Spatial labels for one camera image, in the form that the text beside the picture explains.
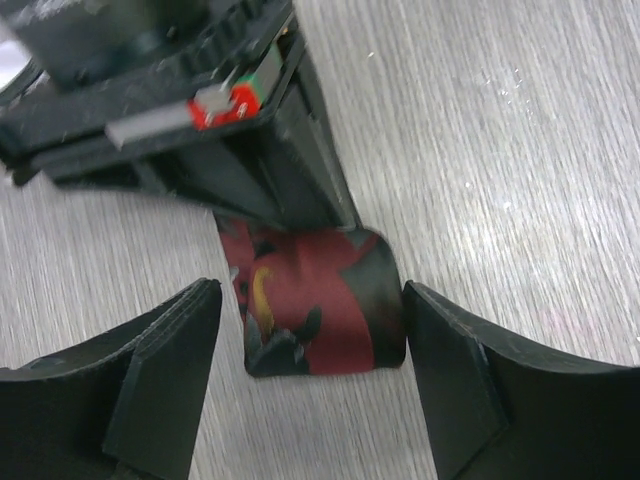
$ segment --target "small object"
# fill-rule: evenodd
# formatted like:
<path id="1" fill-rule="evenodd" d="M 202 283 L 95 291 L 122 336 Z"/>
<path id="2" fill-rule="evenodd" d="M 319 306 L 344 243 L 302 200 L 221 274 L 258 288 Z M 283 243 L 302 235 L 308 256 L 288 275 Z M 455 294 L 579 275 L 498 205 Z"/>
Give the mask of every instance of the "small object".
<path id="1" fill-rule="evenodd" d="M 212 85 L 198 90 L 193 100 L 208 115 L 225 112 L 233 107 L 231 92 L 226 82 L 222 85 Z"/>
<path id="2" fill-rule="evenodd" d="M 336 375 L 402 365 L 401 283 L 380 235 L 367 229 L 283 233 L 240 220 L 219 224 L 219 233 L 250 375 Z M 309 288 L 303 293 L 301 285 Z"/>
<path id="3" fill-rule="evenodd" d="M 178 27 L 175 25 L 169 27 L 167 30 L 167 40 L 175 42 L 178 39 Z"/>
<path id="4" fill-rule="evenodd" d="M 89 73 L 86 69 L 78 70 L 75 74 L 75 81 L 79 87 L 85 86 L 89 81 Z"/>
<path id="5" fill-rule="evenodd" d="M 189 103 L 195 127 L 199 130 L 206 130 L 255 117 L 278 83 L 282 66 L 280 51 L 277 45 L 272 44 L 258 67 L 236 81 L 231 89 L 231 108 L 224 110 L 224 113 L 220 113 L 220 110 L 216 111 L 222 107 L 222 94 L 217 96 L 216 92 L 209 92 L 205 99 L 211 101 L 212 105 L 207 108 L 203 108 L 202 99 L 196 95 L 194 100 Z"/>
<path id="6" fill-rule="evenodd" d="M 191 122 L 187 105 L 180 102 L 109 122 L 105 125 L 104 133 L 120 150 L 128 143 L 186 127 Z"/>

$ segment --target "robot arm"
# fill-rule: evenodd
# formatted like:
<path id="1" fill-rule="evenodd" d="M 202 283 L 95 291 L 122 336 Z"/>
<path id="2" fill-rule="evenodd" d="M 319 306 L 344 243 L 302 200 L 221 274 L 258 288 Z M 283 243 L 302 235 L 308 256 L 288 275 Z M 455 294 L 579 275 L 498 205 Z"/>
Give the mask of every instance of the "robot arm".
<path id="1" fill-rule="evenodd" d="M 250 375 L 398 368 L 408 338 L 440 480 L 637 477 L 640 369 L 402 290 L 361 225 L 290 0 L 5 0 L 0 17 L 33 56 L 0 99 L 14 183 L 42 172 L 211 209 Z M 1 370 L 0 478 L 187 478 L 220 296 L 201 280 Z"/>

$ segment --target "black plastic part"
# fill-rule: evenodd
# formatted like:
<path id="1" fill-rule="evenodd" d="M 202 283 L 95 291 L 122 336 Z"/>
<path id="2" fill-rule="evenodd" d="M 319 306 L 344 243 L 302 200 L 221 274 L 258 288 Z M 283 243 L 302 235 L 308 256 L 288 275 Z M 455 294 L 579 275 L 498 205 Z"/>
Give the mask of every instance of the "black plastic part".
<path id="1" fill-rule="evenodd" d="M 291 0 L 234 5 L 188 44 L 149 65 L 66 93 L 42 83 L 0 115 L 0 158 L 14 168 L 49 149 L 102 138 L 108 122 L 191 98 L 259 59 L 293 12 Z"/>
<path id="2" fill-rule="evenodd" d="M 579 358 L 408 283 L 409 346 L 439 480 L 623 480 L 640 368 Z"/>
<path id="3" fill-rule="evenodd" d="M 186 43 L 181 37 L 192 38 L 207 15 L 207 0 L 0 2 L 5 24 L 65 90 L 165 56 Z"/>
<path id="4" fill-rule="evenodd" d="M 222 295 L 199 280 L 155 310 L 0 369 L 0 478 L 186 480 Z"/>
<path id="5" fill-rule="evenodd" d="M 280 229 L 359 225 L 291 1 L 228 4 L 213 7 L 211 26 L 162 62 L 67 95 L 41 92 L 36 100 L 36 92 L 6 112 L 0 152 L 7 166 L 26 180 L 42 170 L 61 188 L 169 195 Z M 121 149 L 104 134 L 109 121 L 186 102 L 274 42 L 284 67 L 256 117 L 205 131 L 185 126 Z"/>

